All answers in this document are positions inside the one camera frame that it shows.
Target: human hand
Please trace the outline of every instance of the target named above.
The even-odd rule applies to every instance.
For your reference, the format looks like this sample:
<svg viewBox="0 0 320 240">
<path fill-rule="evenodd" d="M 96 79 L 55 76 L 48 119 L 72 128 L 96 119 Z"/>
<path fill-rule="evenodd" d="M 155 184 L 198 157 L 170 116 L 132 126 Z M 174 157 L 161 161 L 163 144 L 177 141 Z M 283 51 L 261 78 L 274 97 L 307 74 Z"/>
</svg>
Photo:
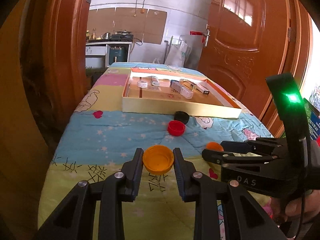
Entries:
<svg viewBox="0 0 320 240">
<path fill-rule="evenodd" d="M 273 219 L 276 223 L 284 223 L 299 218 L 301 215 L 301 198 L 290 201 L 285 213 L 281 211 L 280 199 L 271 198 L 270 207 L 273 211 Z M 320 190 L 314 190 L 305 197 L 303 223 L 313 219 L 320 212 Z"/>
</svg>

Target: white tape roll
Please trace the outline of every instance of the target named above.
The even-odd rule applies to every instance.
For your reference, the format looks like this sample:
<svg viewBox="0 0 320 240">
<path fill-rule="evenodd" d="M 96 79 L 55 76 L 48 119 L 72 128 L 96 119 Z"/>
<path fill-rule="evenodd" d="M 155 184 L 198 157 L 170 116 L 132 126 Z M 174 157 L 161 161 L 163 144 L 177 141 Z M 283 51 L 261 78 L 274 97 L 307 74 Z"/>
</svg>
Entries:
<svg viewBox="0 0 320 240">
<path fill-rule="evenodd" d="M 140 80 L 137 82 L 137 86 L 140 88 L 146 88 L 146 87 L 148 87 L 148 82 Z"/>
</svg>

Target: orange bottle cap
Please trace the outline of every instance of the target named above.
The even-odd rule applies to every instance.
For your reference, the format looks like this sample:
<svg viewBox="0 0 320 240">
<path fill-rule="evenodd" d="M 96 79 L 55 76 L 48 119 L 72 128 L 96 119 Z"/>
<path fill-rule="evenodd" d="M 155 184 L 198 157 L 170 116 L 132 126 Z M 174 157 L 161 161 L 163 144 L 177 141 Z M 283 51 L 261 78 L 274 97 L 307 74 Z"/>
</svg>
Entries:
<svg viewBox="0 0 320 240">
<path fill-rule="evenodd" d="M 221 152 L 224 151 L 223 147 L 219 143 L 216 143 L 216 142 L 208 143 L 205 148 L 209 149 L 209 150 L 215 150 L 215 151 L 221 151 Z"/>
<path fill-rule="evenodd" d="M 167 173 L 173 165 L 173 152 L 163 145 L 154 145 L 143 153 L 143 164 L 154 175 Z"/>
</svg>

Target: bed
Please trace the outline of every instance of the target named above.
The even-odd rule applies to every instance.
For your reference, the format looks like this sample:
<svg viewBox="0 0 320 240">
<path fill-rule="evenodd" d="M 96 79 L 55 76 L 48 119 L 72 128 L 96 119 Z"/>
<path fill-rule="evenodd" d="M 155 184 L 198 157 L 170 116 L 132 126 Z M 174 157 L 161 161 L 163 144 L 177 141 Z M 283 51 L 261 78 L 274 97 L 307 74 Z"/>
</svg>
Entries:
<svg viewBox="0 0 320 240">
<path fill-rule="evenodd" d="M 167 65 L 113 63 L 75 109 L 65 129 L 47 171 L 39 205 L 39 227 L 78 181 L 104 180 L 131 160 L 136 148 L 146 150 L 158 144 L 170 149 L 179 147 L 184 158 L 192 161 L 198 171 L 219 179 L 220 167 L 201 158 L 201 151 L 208 142 L 271 137 L 265 126 L 227 92 L 242 108 L 238 119 L 192 116 L 180 137 L 173 137 L 166 131 L 168 122 L 173 120 L 171 115 L 123 113 L 121 95 L 131 68 L 204 76 L 195 70 Z M 269 197 L 252 194 L 267 212 L 271 212 Z M 126 239 L 192 239 L 194 212 L 195 204 L 184 203 L 179 196 L 173 169 L 156 176 L 144 168 L 136 201 L 123 203 Z M 219 213 L 223 233 L 221 205 Z M 98 215 L 96 212 L 93 239 L 97 239 Z"/>
</svg>

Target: brown door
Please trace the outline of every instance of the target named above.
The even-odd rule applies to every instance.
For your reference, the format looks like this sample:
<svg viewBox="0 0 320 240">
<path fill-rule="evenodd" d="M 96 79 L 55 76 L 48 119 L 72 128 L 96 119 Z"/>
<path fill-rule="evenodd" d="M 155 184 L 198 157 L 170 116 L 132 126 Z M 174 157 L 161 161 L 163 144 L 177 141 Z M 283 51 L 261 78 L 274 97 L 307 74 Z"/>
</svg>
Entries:
<svg viewBox="0 0 320 240">
<path fill-rule="evenodd" d="M 64 130 L 87 93 L 84 51 L 90 2 L 31 0 L 28 5 L 20 61 L 39 91 L 29 98 L 46 126 Z"/>
<path fill-rule="evenodd" d="M 288 0 L 212 0 L 210 37 L 198 70 L 258 118 L 271 96 L 265 78 L 282 72 L 288 45 Z"/>
</svg>

